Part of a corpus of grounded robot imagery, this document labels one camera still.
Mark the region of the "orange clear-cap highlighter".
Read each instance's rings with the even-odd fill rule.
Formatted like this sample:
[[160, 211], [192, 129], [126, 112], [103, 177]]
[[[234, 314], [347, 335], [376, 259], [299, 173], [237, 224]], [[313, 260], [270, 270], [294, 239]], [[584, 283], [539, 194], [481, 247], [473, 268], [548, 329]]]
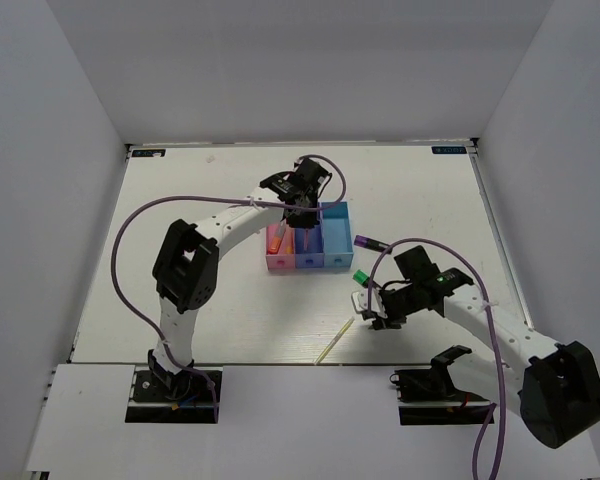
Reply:
[[282, 239], [282, 243], [281, 243], [281, 249], [282, 249], [282, 253], [284, 255], [293, 255], [295, 248], [294, 248], [294, 240], [295, 240], [295, 234], [294, 234], [294, 230], [291, 228], [287, 228], [285, 230], [283, 239]]

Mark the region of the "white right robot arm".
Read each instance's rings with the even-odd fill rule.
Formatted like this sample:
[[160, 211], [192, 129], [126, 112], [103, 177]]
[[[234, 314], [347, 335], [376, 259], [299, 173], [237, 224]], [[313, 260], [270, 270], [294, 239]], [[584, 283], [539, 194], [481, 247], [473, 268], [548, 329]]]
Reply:
[[361, 276], [354, 310], [374, 330], [399, 329], [431, 311], [471, 333], [494, 353], [485, 360], [462, 345], [435, 355], [427, 369], [403, 369], [392, 382], [407, 404], [503, 402], [543, 445], [557, 449], [600, 422], [600, 377], [592, 352], [561, 343], [487, 301], [476, 279], [442, 271], [421, 246], [396, 256], [402, 280], [381, 286]]

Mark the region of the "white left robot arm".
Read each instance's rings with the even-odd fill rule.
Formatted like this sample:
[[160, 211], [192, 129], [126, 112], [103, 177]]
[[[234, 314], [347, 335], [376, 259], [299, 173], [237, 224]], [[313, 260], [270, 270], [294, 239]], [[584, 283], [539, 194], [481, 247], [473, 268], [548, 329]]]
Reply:
[[152, 275], [160, 298], [161, 340], [148, 354], [157, 387], [179, 399], [191, 387], [192, 337], [199, 310], [217, 286], [222, 258], [251, 235], [274, 223], [311, 229], [319, 223], [321, 187], [332, 173], [320, 155], [303, 155], [294, 169], [275, 173], [242, 199], [229, 200], [221, 212], [188, 223], [173, 222], [166, 233]]

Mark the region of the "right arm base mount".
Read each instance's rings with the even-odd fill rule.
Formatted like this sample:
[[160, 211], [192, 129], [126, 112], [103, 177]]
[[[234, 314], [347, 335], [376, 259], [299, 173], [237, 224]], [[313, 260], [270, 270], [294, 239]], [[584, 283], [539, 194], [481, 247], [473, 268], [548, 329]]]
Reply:
[[435, 383], [431, 369], [398, 369], [389, 377], [395, 388], [401, 426], [480, 425], [489, 402], [482, 397]]

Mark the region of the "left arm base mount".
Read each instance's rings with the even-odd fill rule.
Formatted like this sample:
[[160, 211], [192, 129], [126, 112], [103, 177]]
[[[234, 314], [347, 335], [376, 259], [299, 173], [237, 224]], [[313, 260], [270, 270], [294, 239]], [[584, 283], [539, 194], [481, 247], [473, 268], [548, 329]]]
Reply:
[[127, 424], [215, 424], [213, 395], [199, 376], [185, 374], [170, 391], [150, 370], [134, 373], [126, 408]]

